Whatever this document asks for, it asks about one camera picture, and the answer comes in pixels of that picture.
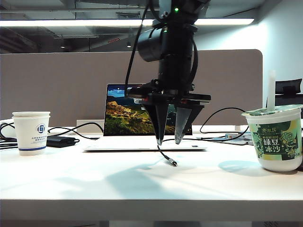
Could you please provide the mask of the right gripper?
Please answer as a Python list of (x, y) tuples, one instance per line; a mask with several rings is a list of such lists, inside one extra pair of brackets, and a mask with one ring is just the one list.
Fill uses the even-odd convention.
[(191, 127), (193, 121), (204, 108), (204, 106), (200, 104), (207, 104), (210, 101), (210, 95), (194, 94), (188, 91), (181, 94), (178, 93), (178, 90), (161, 90), (148, 93), (143, 98), (143, 106), (150, 116), (152, 125), (154, 127), (157, 144), (161, 145), (163, 142), (169, 105), (197, 104), (187, 107), (177, 107), (175, 143), (179, 144), (188, 129)]

